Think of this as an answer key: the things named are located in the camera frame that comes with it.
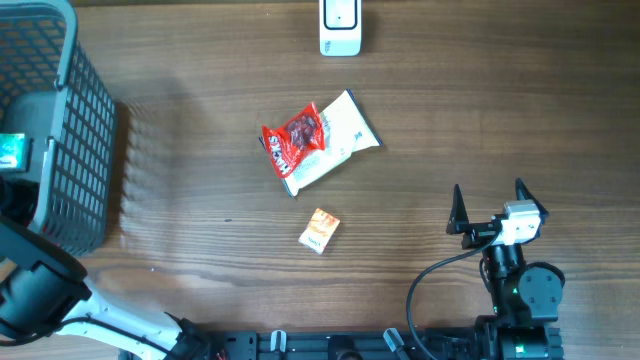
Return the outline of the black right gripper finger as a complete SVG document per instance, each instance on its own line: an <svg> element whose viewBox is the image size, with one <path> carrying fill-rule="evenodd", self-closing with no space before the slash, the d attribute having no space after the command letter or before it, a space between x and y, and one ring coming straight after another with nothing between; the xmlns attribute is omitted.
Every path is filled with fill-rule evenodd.
<svg viewBox="0 0 640 360"><path fill-rule="evenodd" d="M547 209L532 195L521 178L515 180L515 192L518 200L532 201L536 205L541 218L549 217Z"/></svg>
<svg viewBox="0 0 640 360"><path fill-rule="evenodd" d="M465 207L463 195L458 184L453 188L452 207L446 233L449 235L464 234L470 229L469 218Z"/></svg>

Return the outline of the orange small box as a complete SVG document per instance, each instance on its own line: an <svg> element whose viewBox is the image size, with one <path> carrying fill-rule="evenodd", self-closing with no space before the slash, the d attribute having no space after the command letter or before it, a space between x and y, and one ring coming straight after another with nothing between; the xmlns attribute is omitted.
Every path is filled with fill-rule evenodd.
<svg viewBox="0 0 640 360"><path fill-rule="evenodd" d="M316 254L322 255L339 224L338 218L317 208L298 238L298 242Z"/></svg>

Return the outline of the white cream snack bag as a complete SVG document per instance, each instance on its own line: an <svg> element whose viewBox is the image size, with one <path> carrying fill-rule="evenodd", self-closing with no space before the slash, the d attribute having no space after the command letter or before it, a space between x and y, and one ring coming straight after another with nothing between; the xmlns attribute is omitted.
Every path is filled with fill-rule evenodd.
<svg viewBox="0 0 640 360"><path fill-rule="evenodd" d="M312 152L288 177L281 179L276 175L292 197L344 163L354 153L382 145L349 89L324 110L318 111L325 129L326 149ZM265 149L262 131L259 140Z"/></svg>

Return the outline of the red candy bag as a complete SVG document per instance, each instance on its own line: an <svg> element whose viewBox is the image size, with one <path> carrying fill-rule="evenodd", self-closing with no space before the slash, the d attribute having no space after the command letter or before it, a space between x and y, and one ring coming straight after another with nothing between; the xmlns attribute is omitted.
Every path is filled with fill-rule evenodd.
<svg viewBox="0 0 640 360"><path fill-rule="evenodd" d="M314 151L326 149L325 129L314 102L279 128L261 128L262 139L276 175L284 179Z"/></svg>

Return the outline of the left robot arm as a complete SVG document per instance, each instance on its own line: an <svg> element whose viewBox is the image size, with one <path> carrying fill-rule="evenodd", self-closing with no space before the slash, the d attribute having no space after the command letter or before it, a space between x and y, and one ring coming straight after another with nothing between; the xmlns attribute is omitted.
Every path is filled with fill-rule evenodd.
<svg viewBox="0 0 640 360"><path fill-rule="evenodd" d="M87 337L120 359L210 359L210 337L187 319L118 302L87 279L71 255L29 231L35 187L1 181L1 258L15 268L1 280L3 347L57 335Z"/></svg>

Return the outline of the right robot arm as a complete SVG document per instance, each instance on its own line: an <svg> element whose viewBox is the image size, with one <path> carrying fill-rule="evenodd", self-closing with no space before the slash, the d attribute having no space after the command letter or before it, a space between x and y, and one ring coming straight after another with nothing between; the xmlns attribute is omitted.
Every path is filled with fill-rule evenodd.
<svg viewBox="0 0 640 360"><path fill-rule="evenodd" d="M481 276L494 313L474 324L473 356L477 359L557 360L564 357L558 307L565 286L564 273L547 262L527 262L523 246L540 236L549 212L521 179L516 199L488 222L469 220L459 186L453 190L446 232L461 234L464 250L482 253Z"/></svg>

